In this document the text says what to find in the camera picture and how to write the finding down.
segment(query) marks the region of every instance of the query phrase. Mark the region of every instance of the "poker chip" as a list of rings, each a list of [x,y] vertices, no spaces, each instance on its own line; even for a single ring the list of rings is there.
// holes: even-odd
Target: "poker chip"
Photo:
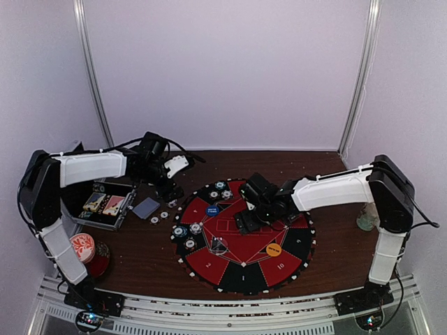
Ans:
[[[173,200],[170,201],[166,204],[166,206],[168,206],[169,208],[174,208],[175,206],[177,206],[177,200]]]
[[[219,196],[219,194],[216,191],[212,191],[210,193],[210,198],[212,198],[212,199],[216,199],[218,196]]]
[[[197,247],[197,242],[196,241],[194,241],[193,239],[187,239],[185,242],[184,242],[184,248],[186,249],[186,250],[193,250],[193,249],[195,249]]]
[[[156,216],[151,217],[151,224],[156,225],[160,222],[160,219]]]
[[[169,217],[169,213],[166,212],[166,211],[162,211],[162,212],[160,213],[160,217],[161,217],[163,220],[166,220],[166,219]]]
[[[223,181],[218,181],[214,184],[214,187],[218,190],[223,190],[225,188],[225,183]]]
[[[233,196],[233,194],[231,193],[231,191],[225,190],[224,192],[222,192],[222,198],[225,200],[230,199]]]
[[[175,237],[185,237],[188,234],[188,230],[185,227],[176,227],[173,234]]]
[[[202,226],[198,223],[193,223],[189,229],[194,235],[200,234],[202,232]]]

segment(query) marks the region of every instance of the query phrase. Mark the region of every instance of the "white wall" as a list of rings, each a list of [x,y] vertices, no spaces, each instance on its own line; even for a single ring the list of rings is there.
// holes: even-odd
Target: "white wall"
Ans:
[[[23,334],[51,262],[20,220],[17,185],[35,149],[103,146],[71,0],[0,0],[0,334]]]
[[[368,1],[86,1],[115,142],[336,149]]]
[[[350,167],[388,154],[441,228],[416,228],[401,269],[414,273],[434,323],[447,309],[447,2],[384,1]]]

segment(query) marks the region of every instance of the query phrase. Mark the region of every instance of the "red round lid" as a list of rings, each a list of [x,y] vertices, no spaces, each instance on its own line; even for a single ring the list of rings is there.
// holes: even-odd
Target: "red round lid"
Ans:
[[[71,245],[82,263],[90,262],[95,256],[95,241],[88,234],[76,234],[70,238]]]

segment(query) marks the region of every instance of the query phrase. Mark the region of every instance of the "open case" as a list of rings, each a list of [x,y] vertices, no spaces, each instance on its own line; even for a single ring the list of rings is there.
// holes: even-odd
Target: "open case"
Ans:
[[[105,193],[110,196],[123,197],[117,215],[105,215],[99,212],[92,212],[88,218],[82,218],[84,205],[93,192]],[[131,208],[133,199],[136,196],[136,188],[125,184],[114,184],[105,181],[85,181],[73,184],[61,189],[61,207],[65,213],[76,223],[90,225],[92,227],[106,230],[118,230],[124,217]]]

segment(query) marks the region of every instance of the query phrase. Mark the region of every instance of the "poker mat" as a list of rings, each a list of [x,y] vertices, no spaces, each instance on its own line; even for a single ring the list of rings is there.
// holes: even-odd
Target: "poker mat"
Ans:
[[[244,179],[208,184],[193,192],[174,218],[171,242],[189,276],[218,292],[257,295],[294,281],[309,266],[316,245],[308,213],[291,225],[241,235],[233,216],[247,208]]]

